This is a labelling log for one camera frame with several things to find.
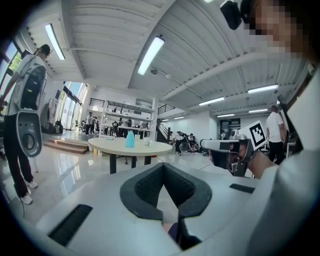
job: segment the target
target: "table leg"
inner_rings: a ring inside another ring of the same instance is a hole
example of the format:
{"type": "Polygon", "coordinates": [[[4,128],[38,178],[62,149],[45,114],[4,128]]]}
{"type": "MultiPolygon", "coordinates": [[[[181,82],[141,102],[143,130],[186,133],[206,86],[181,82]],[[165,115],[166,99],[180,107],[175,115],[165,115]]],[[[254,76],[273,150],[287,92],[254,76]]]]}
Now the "table leg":
{"type": "Polygon", "coordinates": [[[132,156],[131,157],[131,168],[136,168],[136,165],[137,165],[137,157],[132,156]]]}
{"type": "Polygon", "coordinates": [[[144,165],[150,165],[151,164],[151,156],[145,156],[144,157],[144,165]]]}
{"type": "Polygon", "coordinates": [[[117,159],[115,154],[110,154],[110,174],[117,172],[117,159]]]}

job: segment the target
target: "ceiling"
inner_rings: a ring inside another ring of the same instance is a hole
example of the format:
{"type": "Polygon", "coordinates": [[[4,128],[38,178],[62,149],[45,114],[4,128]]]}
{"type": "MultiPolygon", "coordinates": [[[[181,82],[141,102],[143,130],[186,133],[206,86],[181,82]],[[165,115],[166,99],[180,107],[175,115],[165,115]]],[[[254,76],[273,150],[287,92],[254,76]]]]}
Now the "ceiling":
{"type": "Polygon", "coordinates": [[[289,99],[307,75],[306,62],[266,54],[274,49],[262,37],[242,26],[229,29],[220,11],[223,1],[48,0],[29,16],[23,37],[37,47],[47,44],[44,25],[52,23],[66,57],[47,59],[55,80],[139,90],[188,112],[248,113],[275,104],[278,94],[289,99]],[[164,46],[149,71],[138,74],[159,35],[164,46]],[[272,84],[279,84],[276,92],[248,94],[272,84]],[[225,101],[198,105],[218,97],[225,101]]]}

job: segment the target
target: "tree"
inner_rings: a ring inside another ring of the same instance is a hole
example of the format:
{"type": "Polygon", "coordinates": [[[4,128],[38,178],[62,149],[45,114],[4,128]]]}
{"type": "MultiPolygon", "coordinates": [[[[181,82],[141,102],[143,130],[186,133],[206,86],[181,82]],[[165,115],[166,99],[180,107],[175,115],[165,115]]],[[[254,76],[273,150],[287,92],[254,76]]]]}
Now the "tree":
{"type": "Polygon", "coordinates": [[[11,69],[13,72],[17,70],[17,68],[19,67],[20,63],[21,63],[22,59],[21,59],[21,54],[20,52],[18,52],[12,62],[11,62],[11,65],[9,67],[9,69],[11,69]]]}

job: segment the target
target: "white table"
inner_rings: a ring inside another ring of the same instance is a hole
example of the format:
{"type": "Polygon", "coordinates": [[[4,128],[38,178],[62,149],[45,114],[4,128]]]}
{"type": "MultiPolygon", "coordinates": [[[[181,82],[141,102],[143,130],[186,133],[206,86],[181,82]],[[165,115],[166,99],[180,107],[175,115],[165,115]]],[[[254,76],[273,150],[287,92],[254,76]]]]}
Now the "white table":
{"type": "Polygon", "coordinates": [[[110,174],[117,172],[117,155],[131,156],[131,168],[135,168],[137,157],[144,157],[144,164],[149,165],[151,156],[163,155],[172,150],[171,145],[157,141],[152,141],[150,146],[145,146],[143,139],[136,140],[134,147],[125,147],[125,138],[114,138],[113,140],[102,137],[91,138],[88,144],[96,150],[110,154],[110,174]]]}

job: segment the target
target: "staircase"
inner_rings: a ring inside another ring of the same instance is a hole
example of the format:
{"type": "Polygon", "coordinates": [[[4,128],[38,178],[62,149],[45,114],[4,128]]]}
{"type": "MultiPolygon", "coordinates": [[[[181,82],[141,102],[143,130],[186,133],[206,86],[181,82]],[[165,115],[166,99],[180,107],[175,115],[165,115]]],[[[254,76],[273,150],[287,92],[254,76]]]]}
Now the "staircase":
{"type": "Polygon", "coordinates": [[[85,154],[89,150],[88,145],[61,139],[48,139],[47,141],[43,142],[43,145],[55,150],[81,155],[85,154]]]}
{"type": "Polygon", "coordinates": [[[167,139],[162,134],[162,132],[159,130],[158,126],[156,127],[156,141],[157,142],[167,143],[167,139]]]}

